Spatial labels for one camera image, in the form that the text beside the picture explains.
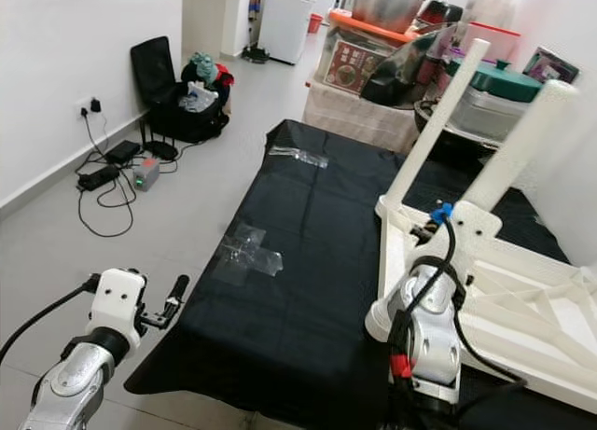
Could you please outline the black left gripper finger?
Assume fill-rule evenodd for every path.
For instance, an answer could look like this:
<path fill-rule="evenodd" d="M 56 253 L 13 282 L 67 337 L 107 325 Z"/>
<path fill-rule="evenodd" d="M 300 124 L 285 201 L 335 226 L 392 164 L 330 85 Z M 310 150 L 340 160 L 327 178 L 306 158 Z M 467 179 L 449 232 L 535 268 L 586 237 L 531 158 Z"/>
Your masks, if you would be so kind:
<path fill-rule="evenodd" d="M 179 275 L 176 277 L 174 286 L 171 292 L 167 294 L 165 305 L 163 305 L 162 319 L 165 322 L 172 322 L 174 317 L 183 306 L 183 296 L 187 292 L 187 287 L 190 285 L 191 278 L 188 275 Z"/>

